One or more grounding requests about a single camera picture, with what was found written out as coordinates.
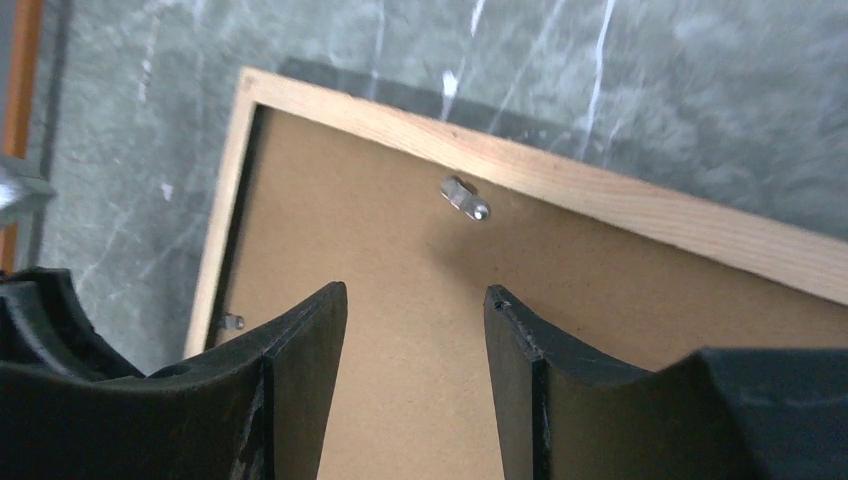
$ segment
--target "wooden edge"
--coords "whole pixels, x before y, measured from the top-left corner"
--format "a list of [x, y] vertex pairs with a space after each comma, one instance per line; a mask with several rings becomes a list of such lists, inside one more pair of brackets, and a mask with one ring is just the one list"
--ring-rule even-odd
[[653, 240], [848, 305], [848, 243], [674, 190], [253, 68], [242, 70], [186, 356], [203, 351], [255, 105], [486, 179]]
[[[11, 157], [26, 157], [43, 6], [44, 0], [18, 0], [15, 5], [3, 128], [3, 153]], [[17, 225], [0, 231], [0, 269], [3, 271], [11, 272], [15, 269], [17, 237]]]

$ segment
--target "concrete surface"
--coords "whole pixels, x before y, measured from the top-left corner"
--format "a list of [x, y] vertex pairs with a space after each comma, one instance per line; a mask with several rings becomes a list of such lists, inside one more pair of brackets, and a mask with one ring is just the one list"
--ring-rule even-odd
[[238, 69], [292, 59], [848, 240], [846, 51], [838, 0], [51, 0], [30, 157], [61, 196], [35, 253], [140, 368], [177, 360]]

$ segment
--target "orange wooden strip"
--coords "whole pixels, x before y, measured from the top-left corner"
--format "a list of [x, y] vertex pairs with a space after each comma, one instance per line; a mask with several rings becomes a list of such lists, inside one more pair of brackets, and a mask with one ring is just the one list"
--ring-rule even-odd
[[[15, 8], [3, 129], [3, 153], [12, 157], [26, 156], [43, 6], [44, 0], [18, 0]], [[15, 269], [17, 238], [17, 225], [0, 232], [0, 269], [5, 272]]]

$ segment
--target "cardboard surface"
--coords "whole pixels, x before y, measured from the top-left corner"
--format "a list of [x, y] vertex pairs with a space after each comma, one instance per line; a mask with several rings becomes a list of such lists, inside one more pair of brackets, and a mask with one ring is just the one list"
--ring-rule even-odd
[[252, 328], [346, 282], [322, 479], [502, 478], [490, 284], [650, 369], [703, 345], [848, 345], [846, 307], [461, 176], [492, 207], [473, 222], [439, 193], [454, 172], [289, 114], [264, 134], [227, 311]]

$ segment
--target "silver metallic object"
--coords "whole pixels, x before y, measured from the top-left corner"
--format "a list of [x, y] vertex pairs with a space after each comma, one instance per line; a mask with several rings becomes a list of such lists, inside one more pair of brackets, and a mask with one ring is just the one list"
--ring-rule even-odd
[[0, 228], [43, 210], [55, 195], [32, 164], [0, 154]]
[[241, 315], [233, 315], [232, 313], [225, 313], [221, 318], [220, 327], [224, 330], [243, 330], [244, 317]]
[[456, 176], [442, 180], [442, 195], [457, 210], [464, 212], [472, 220], [481, 222], [491, 214], [491, 208]]

